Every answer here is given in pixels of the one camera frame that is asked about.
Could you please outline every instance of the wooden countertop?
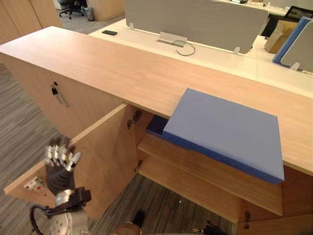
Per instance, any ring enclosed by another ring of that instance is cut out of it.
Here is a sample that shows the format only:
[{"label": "wooden countertop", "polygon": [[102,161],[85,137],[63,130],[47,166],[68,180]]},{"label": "wooden countertop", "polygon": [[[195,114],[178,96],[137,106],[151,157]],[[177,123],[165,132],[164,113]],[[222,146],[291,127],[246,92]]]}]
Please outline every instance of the wooden countertop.
[{"label": "wooden countertop", "polygon": [[56,27],[3,44],[0,52],[166,118],[186,88],[276,115],[284,164],[313,175],[312,98]]}]

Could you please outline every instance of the blue board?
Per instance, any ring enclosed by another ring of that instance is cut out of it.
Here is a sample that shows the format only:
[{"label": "blue board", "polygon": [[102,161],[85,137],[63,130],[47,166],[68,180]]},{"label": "blue board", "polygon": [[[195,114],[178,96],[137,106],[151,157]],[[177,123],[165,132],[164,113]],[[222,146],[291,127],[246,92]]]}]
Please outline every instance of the blue board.
[{"label": "blue board", "polygon": [[188,88],[162,136],[264,181],[284,180],[276,116]]},{"label": "blue board", "polygon": [[279,65],[283,65],[281,63],[282,58],[288,51],[288,49],[292,46],[293,42],[296,40],[296,38],[299,36],[301,31],[304,29],[304,27],[307,25],[308,22],[310,22],[312,19],[309,17],[303,16],[299,23],[297,24],[296,28],[292,31],[290,36],[287,38],[287,40],[284,42],[282,47],[278,50],[276,55],[273,58],[273,62]]}]

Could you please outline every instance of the cabinet door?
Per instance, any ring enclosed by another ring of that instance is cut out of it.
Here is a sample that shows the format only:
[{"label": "cabinet door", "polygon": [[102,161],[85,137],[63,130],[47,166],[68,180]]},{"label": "cabinet door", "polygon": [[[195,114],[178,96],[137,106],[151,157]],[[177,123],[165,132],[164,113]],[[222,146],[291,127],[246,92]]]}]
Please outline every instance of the cabinet door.
[{"label": "cabinet door", "polygon": [[29,0],[1,0],[21,36],[42,29]]},{"label": "cabinet door", "polygon": [[52,0],[30,0],[30,3],[32,4],[43,28],[49,26],[63,28]]},{"label": "cabinet door", "polygon": [[1,32],[0,45],[11,40],[14,40],[20,36],[1,1],[0,1],[0,32]]},{"label": "cabinet door", "polygon": [[[99,218],[135,175],[137,166],[132,107],[121,104],[92,126],[72,139],[83,153],[75,169],[76,187],[91,190],[92,200],[85,210],[89,217]],[[41,205],[54,205],[55,197],[48,189],[39,192],[24,189],[35,176],[44,180],[45,163],[42,160],[4,189],[5,193]]]},{"label": "cabinet door", "polygon": [[[9,56],[4,59],[5,65],[43,113],[69,138],[122,103],[119,98],[103,91],[27,62]],[[51,86],[57,88],[60,101],[52,94]]]}]

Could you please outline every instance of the wooden panel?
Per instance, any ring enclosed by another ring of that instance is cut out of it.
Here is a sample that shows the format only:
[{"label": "wooden panel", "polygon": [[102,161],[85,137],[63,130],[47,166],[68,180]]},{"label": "wooden panel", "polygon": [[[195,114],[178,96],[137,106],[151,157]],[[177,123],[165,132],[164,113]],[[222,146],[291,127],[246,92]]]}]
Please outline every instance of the wooden panel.
[{"label": "wooden panel", "polygon": [[93,8],[97,21],[104,21],[124,12],[124,0],[87,0],[87,4]]},{"label": "wooden panel", "polygon": [[[100,217],[134,177],[137,166],[134,128],[128,130],[126,125],[131,117],[132,107],[121,104],[72,139],[83,153],[75,170],[75,184],[91,190],[92,200],[85,207],[91,218]],[[46,179],[44,160],[6,187],[5,193],[53,206],[55,198],[48,189],[37,193],[23,188],[34,176]]]},{"label": "wooden panel", "polygon": [[284,216],[313,213],[313,176],[287,166],[284,171]]},{"label": "wooden panel", "polygon": [[[285,181],[282,183],[284,217],[313,213],[313,177],[284,166]],[[279,218],[279,216],[250,202],[242,202],[240,221],[245,212],[251,214],[251,221]]]},{"label": "wooden panel", "polygon": [[234,223],[239,221],[240,198],[140,150],[138,159],[143,160],[141,175]]},{"label": "wooden panel", "polygon": [[60,17],[57,14],[51,0],[30,0],[42,28],[56,26],[63,28]]},{"label": "wooden panel", "polygon": [[284,164],[313,175],[309,97],[56,27],[1,45],[0,51],[166,118],[187,87],[276,115]]},{"label": "wooden panel", "polygon": [[250,222],[250,229],[244,229],[244,223],[238,224],[238,235],[311,235],[313,232],[313,214],[285,217],[265,221]]},{"label": "wooden panel", "polygon": [[194,151],[146,134],[138,149],[275,214],[283,214],[281,184],[273,185]]},{"label": "wooden panel", "polygon": [[0,1],[0,45],[18,38],[20,35],[9,14]]},{"label": "wooden panel", "polygon": [[1,0],[21,36],[42,29],[29,0]]},{"label": "wooden panel", "polygon": [[[122,103],[103,91],[9,56],[5,56],[5,64],[43,113],[69,138]],[[63,94],[69,108],[52,95],[50,86],[53,82],[57,82],[58,92]]]}]

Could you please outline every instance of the desk divider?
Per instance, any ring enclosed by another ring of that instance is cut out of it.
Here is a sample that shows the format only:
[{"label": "desk divider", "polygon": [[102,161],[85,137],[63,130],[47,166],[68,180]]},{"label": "desk divider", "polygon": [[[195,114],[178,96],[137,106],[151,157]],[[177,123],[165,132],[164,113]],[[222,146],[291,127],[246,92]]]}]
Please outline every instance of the desk divider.
[{"label": "desk divider", "polygon": [[247,53],[268,11],[215,0],[125,0],[127,26]]}]

